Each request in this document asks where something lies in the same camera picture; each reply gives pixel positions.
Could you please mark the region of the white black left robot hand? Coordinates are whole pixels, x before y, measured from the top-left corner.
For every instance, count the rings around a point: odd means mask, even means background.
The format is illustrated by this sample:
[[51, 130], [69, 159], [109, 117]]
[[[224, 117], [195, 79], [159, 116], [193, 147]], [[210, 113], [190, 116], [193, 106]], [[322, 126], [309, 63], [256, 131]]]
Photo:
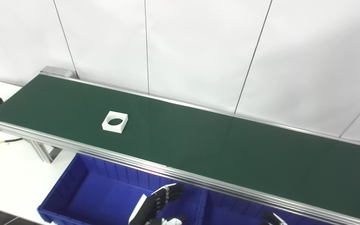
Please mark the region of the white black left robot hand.
[[163, 185], [149, 196], [143, 194], [133, 209], [129, 225], [184, 225], [188, 217], [180, 215], [170, 218], [157, 218], [157, 214], [170, 201], [175, 201], [184, 193], [184, 184], [172, 183]]

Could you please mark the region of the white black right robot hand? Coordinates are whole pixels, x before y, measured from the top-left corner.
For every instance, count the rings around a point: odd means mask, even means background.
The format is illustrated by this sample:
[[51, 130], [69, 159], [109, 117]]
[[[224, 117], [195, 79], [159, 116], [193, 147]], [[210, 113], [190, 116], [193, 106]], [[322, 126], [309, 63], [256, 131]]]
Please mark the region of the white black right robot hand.
[[270, 211], [263, 212], [261, 217], [264, 221], [260, 222], [259, 225], [287, 225], [286, 221]]

